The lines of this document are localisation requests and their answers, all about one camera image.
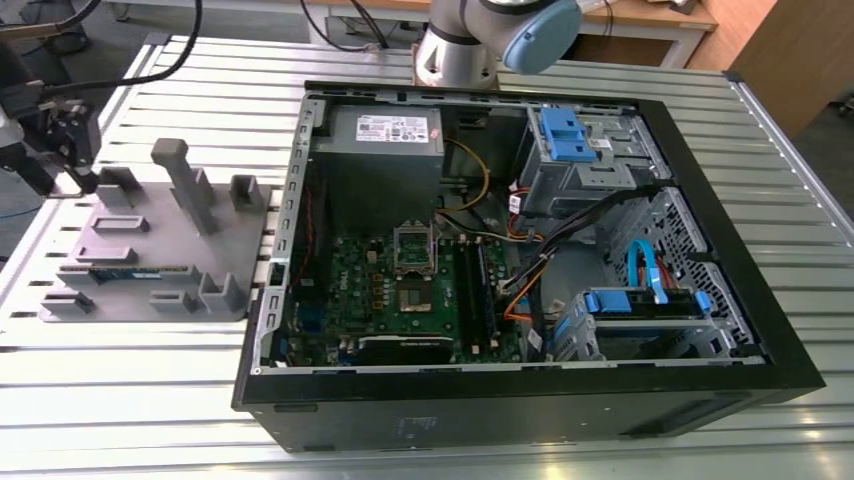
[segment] orange wire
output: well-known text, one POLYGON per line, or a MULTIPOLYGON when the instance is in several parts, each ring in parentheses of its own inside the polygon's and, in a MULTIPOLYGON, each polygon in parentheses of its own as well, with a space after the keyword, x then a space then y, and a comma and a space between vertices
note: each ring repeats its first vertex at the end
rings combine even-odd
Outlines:
POLYGON ((531 317, 527 315, 507 315, 509 320, 522 320, 523 322, 530 322, 531 321, 531 317))
MULTIPOLYGON (((529 236, 522 235, 513 230, 513 224, 515 223, 517 218, 519 218, 519 214, 514 213, 510 217, 510 221, 507 222, 507 236, 518 240, 525 240, 526 238, 529 238, 529 236)), ((546 239, 546 237, 543 237, 539 233, 534 234, 534 238, 538 239, 541 242, 546 239)))
POLYGON ((517 298, 514 298, 513 302, 510 302, 510 305, 507 305, 507 309, 505 310, 505 318, 507 318, 509 315, 513 315, 513 307, 515 307, 517 303, 519 303, 519 300, 522 300, 522 297, 525 297, 525 294, 529 293, 529 290, 531 289, 531 287, 537 283, 537 280, 539 280, 539 277, 543 276, 543 272, 545 271, 546 271, 546 268, 543 268, 539 272, 537 272, 537 275, 534 275, 534 278, 531 278, 531 281, 527 283, 527 285, 519 291, 519 294, 517 295, 517 298))
POLYGON ((667 270, 667 266, 665 265, 665 262, 658 257, 655 258, 655 264, 658 265, 659 270, 662 270, 663 272, 665 282, 669 284, 667 288, 677 288, 677 285, 678 285, 677 280, 673 277, 670 270, 667 270))

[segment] ram slot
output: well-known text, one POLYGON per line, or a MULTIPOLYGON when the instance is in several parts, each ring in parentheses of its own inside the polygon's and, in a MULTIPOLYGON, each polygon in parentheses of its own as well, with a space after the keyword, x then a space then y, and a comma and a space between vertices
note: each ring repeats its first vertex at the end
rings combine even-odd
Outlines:
POLYGON ((489 346, 483 318, 483 292, 477 245, 458 245, 454 249, 454 270, 463 351, 479 355, 489 346))
POLYGON ((486 262, 486 247, 478 245, 478 262, 481 264, 481 291, 483 295, 483 324, 486 326, 487 340, 498 337, 498 324, 495 323, 495 301, 493 300, 493 286, 490 285, 490 269, 486 262))

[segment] white sticker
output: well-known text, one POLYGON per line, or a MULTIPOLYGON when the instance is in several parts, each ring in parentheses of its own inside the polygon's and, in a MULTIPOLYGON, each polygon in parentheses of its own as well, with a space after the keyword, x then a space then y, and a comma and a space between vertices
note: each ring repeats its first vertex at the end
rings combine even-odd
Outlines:
POLYGON ((539 336, 539 333, 534 329, 529 330, 529 343, 539 352, 539 349, 543 347, 543 337, 539 336))
POLYGON ((611 141, 607 138, 591 138, 590 146, 593 148, 607 148, 609 150, 613 150, 611 141))
POLYGON ((522 211, 522 197, 519 195, 510 196, 510 213, 519 215, 522 211))
POLYGON ((356 122, 358 142, 427 143, 427 117, 362 115, 356 122))

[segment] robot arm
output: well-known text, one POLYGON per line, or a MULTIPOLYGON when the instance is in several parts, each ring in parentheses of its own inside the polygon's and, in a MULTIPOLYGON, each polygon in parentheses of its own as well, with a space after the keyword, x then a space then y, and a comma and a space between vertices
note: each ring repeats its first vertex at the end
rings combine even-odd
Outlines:
POLYGON ((575 0, 434 1, 415 73, 435 87, 490 88, 497 57, 514 72, 542 72, 569 49, 582 24, 575 0))
POLYGON ((82 196, 95 191, 92 172, 100 147, 94 110, 80 100, 42 101, 43 83, 0 42, 0 168, 15 172, 43 197, 82 196), (31 153, 55 163, 78 184, 79 192, 59 192, 54 175, 31 153))

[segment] green circuit board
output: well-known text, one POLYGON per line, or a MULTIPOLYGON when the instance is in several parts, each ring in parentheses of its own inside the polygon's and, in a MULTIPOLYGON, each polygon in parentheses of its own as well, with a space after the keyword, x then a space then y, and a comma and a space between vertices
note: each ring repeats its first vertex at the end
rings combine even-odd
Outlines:
MULTIPOLYGON (((300 364, 347 365, 335 351, 347 339, 376 335, 418 335, 454 340, 455 363, 518 361, 518 337, 495 335, 491 348, 466 345, 458 305, 455 249, 471 246, 471 240, 435 241, 435 273, 395 273, 394 238, 339 237, 334 242, 328 296, 322 317, 322 332, 302 345, 300 364)), ((418 245, 402 245, 407 262, 427 258, 418 245)), ((486 274, 493 289, 509 271, 501 242, 483 242, 486 274)))

